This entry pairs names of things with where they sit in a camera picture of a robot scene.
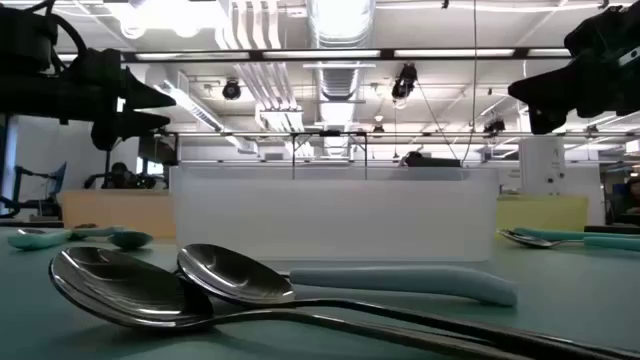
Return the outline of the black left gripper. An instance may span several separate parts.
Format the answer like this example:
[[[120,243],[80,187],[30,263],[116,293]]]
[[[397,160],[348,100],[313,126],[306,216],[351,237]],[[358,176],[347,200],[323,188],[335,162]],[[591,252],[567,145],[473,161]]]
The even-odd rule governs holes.
[[[127,66],[126,104],[133,109],[171,107],[176,101],[170,95],[147,83],[149,67]],[[109,151],[116,142],[117,98],[122,88],[121,52],[112,48],[79,51],[64,72],[71,84],[71,115],[73,120],[91,122],[91,140],[102,151]],[[163,115],[127,111],[118,115],[118,136],[153,135],[170,123]]]

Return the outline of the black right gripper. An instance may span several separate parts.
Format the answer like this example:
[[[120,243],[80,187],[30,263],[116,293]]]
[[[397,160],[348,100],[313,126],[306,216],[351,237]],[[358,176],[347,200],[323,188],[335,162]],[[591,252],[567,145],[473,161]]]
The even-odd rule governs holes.
[[[530,107],[534,135],[551,133],[566,123],[565,111],[539,108],[575,108],[581,118],[604,112],[629,115],[639,110],[639,50],[604,58],[588,52],[564,67],[513,82],[508,94]]]

